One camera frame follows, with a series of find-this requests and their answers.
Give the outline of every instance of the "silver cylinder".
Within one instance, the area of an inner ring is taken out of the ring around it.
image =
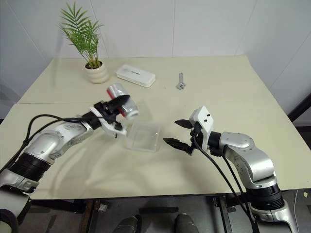
[[[115,83],[109,86],[107,88],[107,93],[112,100],[118,96],[128,95],[128,92],[120,83]],[[128,120],[132,120],[139,114],[138,108],[132,98],[129,98],[129,100],[124,105],[122,105],[120,108],[120,113]]]

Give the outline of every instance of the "green palm leaves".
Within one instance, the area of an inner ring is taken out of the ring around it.
[[[98,68],[101,66],[98,61],[98,41],[100,34],[99,28],[102,24],[98,21],[92,23],[89,17],[85,16],[87,11],[81,11],[82,7],[76,10],[76,3],[73,7],[70,7],[66,3],[68,10],[61,9],[61,17],[65,22],[60,23],[64,35],[71,41],[71,45],[74,45],[79,53],[88,62],[89,68]]]

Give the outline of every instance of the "white wall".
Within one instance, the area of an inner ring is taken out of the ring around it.
[[[0,1],[0,82],[5,82],[0,84],[22,96],[53,57],[79,57],[57,27],[65,2]],[[77,4],[105,24],[100,57],[246,54],[286,113],[311,92],[310,0],[77,0]]]

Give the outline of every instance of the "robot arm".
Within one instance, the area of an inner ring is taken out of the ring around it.
[[[52,130],[39,132],[18,160],[0,173],[1,220],[4,215],[4,218],[9,219],[6,213],[12,213],[21,223],[31,205],[25,193],[34,192],[40,178],[54,164],[55,159],[91,136],[95,129],[101,127],[114,137],[126,135],[126,129],[116,121],[116,116],[129,98],[129,95],[123,95],[109,102],[101,101],[90,107],[90,112],[82,117],[76,116],[79,121],[63,122]]]
[[[234,164],[256,220],[286,222],[292,233],[298,232],[289,206],[277,185],[273,163],[266,153],[255,146],[251,137],[242,133],[212,131],[214,120],[205,106],[195,110],[189,120],[175,123],[184,128],[194,128],[190,134],[197,134],[196,141],[204,151],[210,149],[212,155],[224,156]],[[195,149],[193,142],[189,146],[174,138],[164,138],[164,141],[190,155]]]

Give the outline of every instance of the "transparent box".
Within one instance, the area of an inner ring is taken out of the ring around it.
[[[161,125],[153,122],[135,121],[126,139],[126,147],[131,150],[156,152]]]

